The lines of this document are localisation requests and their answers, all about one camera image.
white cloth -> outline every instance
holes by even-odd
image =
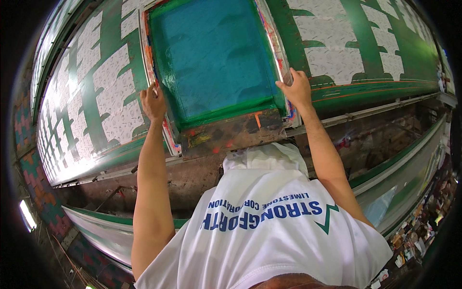
[[[269,163],[259,157],[275,149],[288,154]],[[202,195],[135,287],[247,289],[277,275],[305,273],[327,285],[364,288],[392,257],[382,235],[335,205],[318,180],[287,169],[306,170],[295,146],[246,152],[228,154],[218,186]]]

screen printing frame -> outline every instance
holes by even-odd
[[[139,33],[140,33],[140,43],[141,43],[141,54],[143,57],[143,65],[146,73],[146,80],[148,83],[155,82],[159,83],[156,75],[154,73],[154,60],[152,56],[152,48],[150,41],[148,39],[148,13],[153,7],[163,4],[170,0],[154,0],[148,1],[146,4],[138,9],[139,15]],[[277,79],[283,81],[284,83],[290,85],[292,84],[292,75],[290,73],[290,65],[287,60],[287,55],[284,50],[280,35],[276,29],[273,17],[268,8],[268,5],[265,0],[253,0],[257,12],[260,16],[261,23],[264,27],[266,36],[269,41],[269,46],[273,54],[274,66],[276,67]],[[295,128],[302,124],[301,117],[297,113],[295,107],[289,102],[287,97],[284,95],[286,101],[286,110],[287,116],[282,117],[282,123],[284,128]],[[177,156],[182,153],[181,144],[176,143],[174,135],[177,135],[176,128],[173,128],[170,124],[169,117],[167,113],[162,122],[163,135],[164,139],[168,144],[169,152],[172,156]]]

metal rail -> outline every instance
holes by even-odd
[[[404,107],[406,105],[415,104],[417,102],[420,102],[420,101],[423,101],[429,98],[438,97],[440,94],[441,94],[440,92],[435,92],[435,93],[430,93],[427,95],[423,95],[423,96],[419,96],[419,97],[411,98],[411,99],[406,99],[406,100],[397,99],[395,102],[391,104],[380,105],[380,106],[372,107],[372,108],[361,110],[361,111],[356,111],[356,112],[346,113],[344,115],[340,115],[336,117],[326,118],[326,119],[321,120],[321,123],[325,128],[327,128],[327,127],[335,126],[341,123],[347,123],[350,121],[361,119],[364,117],[370,117],[375,114],[379,114],[379,113],[390,111],[396,108]],[[301,135],[304,133],[306,133],[305,125],[301,125],[295,129],[286,129],[287,137]],[[174,157],[166,158],[165,165],[173,166],[173,165],[181,164],[187,161],[189,160],[183,160],[181,156],[174,156]],[[102,173],[95,177],[90,177],[90,178],[85,178],[85,179],[78,180],[78,181],[71,181],[68,183],[59,184],[59,185],[54,186],[53,189],[65,188],[65,187],[75,186],[79,184],[88,184],[88,183],[93,183],[93,182],[102,181],[102,180],[111,179],[111,178],[123,177],[123,176],[131,175],[131,174],[135,174],[137,172],[137,169],[138,169],[138,166],[134,166],[134,167],[119,170],[116,172]]]

man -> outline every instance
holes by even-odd
[[[343,164],[311,105],[302,71],[276,85],[306,126],[317,180],[292,144],[272,143],[223,162],[217,187],[201,197],[175,235],[162,146],[165,104],[153,85],[140,98],[151,126],[138,163],[132,268],[144,288],[365,287],[391,258],[366,219]]]

fluorescent light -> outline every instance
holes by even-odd
[[[29,232],[32,231],[32,229],[37,227],[37,224],[34,221],[34,218],[32,218],[32,215],[30,214],[29,208],[26,205],[26,202],[24,200],[21,201],[19,204],[19,207],[21,208],[21,211],[23,212],[24,217],[26,218],[27,223],[29,224]]]

